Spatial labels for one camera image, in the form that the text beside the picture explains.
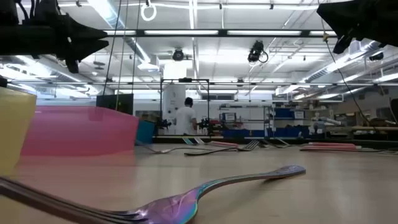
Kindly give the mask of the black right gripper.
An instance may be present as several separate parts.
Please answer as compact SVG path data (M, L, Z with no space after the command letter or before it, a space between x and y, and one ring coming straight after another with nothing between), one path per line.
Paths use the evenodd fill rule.
M343 1L319 4L317 14L338 36L334 54L342 54L352 39L371 39L382 47L397 47L397 0Z

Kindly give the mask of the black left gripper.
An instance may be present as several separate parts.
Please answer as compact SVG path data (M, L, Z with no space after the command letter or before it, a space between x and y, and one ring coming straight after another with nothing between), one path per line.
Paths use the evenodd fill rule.
M97 40L106 38L106 32L79 24L68 13L62 14L56 0L32 1L32 24L48 28L43 41L53 44L49 53L64 60L71 73L78 73L79 61L109 45L107 40ZM94 40L72 42L77 38Z

